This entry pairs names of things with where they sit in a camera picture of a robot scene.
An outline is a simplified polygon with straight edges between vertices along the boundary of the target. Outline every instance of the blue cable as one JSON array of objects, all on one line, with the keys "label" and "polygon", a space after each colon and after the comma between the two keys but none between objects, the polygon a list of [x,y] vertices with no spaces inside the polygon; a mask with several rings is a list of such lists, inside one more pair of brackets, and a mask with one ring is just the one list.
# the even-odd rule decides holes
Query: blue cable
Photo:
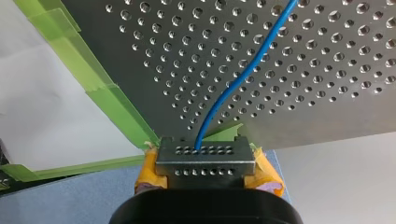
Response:
[{"label": "blue cable", "polygon": [[222,106],[222,104],[225,102],[225,100],[233,93],[233,91],[238,88],[242,84],[242,82],[247,78],[250,73],[253,71],[253,69],[260,63],[260,60],[264,56],[265,52],[269,49],[271,43],[274,41],[277,32],[279,29],[283,26],[283,23],[288,19],[289,14],[293,11],[294,7],[297,5],[298,0],[290,0],[288,5],[286,6],[285,10],[283,10],[282,14],[279,16],[279,19],[276,21],[274,27],[271,29],[270,33],[268,36],[265,38],[262,46],[260,47],[259,51],[257,52],[256,56],[254,56],[253,60],[250,62],[250,64],[247,66],[245,71],[236,78],[233,83],[230,85],[229,88],[227,88],[221,96],[218,98],[218,100],[213,104],[212,108],[210,108],[209,112],[207,113],[204,122],[202,123],[202,126],[198,132],[198,136],[195,139],[195,149],[200,149],[202,140],[204,139],[205,132],[207,128],[209,127],[210,121],[212,121],[213,117],[215,117],[216,113],[218,112],[219,108]]}]

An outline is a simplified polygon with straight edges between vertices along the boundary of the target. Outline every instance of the metal plate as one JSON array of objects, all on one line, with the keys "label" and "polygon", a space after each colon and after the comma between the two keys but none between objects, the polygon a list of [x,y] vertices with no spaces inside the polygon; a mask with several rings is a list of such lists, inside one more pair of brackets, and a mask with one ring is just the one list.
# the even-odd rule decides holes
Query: metal plate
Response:
[{"label": "metal plate", "polygon": [[[288,1],[63,2],[150,127],[189,140]],[[266,148],[396,131],[395,46],[395,0],[302,0],[210,130],[243,122]]]},{"label": "metal plate", "polygon": [[246,137],[233,142],[204,142],[201,150],[193,141],[163,138],[155,169],[166,175],[170,188],[243,187],[243,176],[254,175],[255,161]]}]

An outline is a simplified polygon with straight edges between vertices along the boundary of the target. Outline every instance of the orange object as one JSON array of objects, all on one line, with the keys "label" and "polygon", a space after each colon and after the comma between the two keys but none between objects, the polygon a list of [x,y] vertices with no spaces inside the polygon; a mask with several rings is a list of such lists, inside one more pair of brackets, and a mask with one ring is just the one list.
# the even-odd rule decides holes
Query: orange object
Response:
[{"label": "orange object", "polygon": [[166,189],[168,182],[166,176],[159,176],[155,174],[155,161],[157,160],[157,148],[151,147],[146,151],[145,162],[143,163],[140,175],[134,183],[136,190],[139,184],[150,184],[152,186],[161,187]]},{"label": "orange object", "polygon": [[[158,176],[155,174],[155,161],[157,160],[157,148],[150,147],[146,151],[145,162],[143,163],[142,171],[134,184],[136,189],[139,184],[150,184],[152,186],[161,187],[167,189],[167,178],[166,176]],[[285,184],[280,178],[279,174],[271,163],[264,156],[262,149],[257,148],[254,152],[256,160],[255,175],[245,176],[245,188],[256,189],[265,184],[274,184],[279,186],[278,189],[274,189],[274,194],[282,196],[285,190]]]},{"label": "orange object", "polygon": [[264,156],[260,147],[254,151],[254,157],[256,159],[256,170],[254,175],[245,176],[245,188],[256,189],[264,184],[277,184],[279,188],[274,189],[274,194],[279,197],[282,196],[285,191],[285,183]]}]

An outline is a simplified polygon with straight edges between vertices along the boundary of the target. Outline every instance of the black object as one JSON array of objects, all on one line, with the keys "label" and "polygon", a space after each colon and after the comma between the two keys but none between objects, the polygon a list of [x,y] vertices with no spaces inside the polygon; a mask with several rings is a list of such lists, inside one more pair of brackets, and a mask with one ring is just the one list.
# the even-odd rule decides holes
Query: black object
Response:
[{"label": "black object", "polygon": [[135,195],[110,224],[302,224],[297,211],[256,189],[154,189]]}]

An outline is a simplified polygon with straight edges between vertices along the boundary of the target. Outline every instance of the blue surface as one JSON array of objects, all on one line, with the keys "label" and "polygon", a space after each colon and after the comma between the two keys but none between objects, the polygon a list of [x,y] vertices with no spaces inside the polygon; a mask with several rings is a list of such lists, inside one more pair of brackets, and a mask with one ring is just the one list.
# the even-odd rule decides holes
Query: blue surface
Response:
[{"label": "blue surface", "polygon": [[[276,154],[266,151],[280,173]],[[0,198],[1,224],[105,224],[134,195],[141,166],[71,177]]]}]

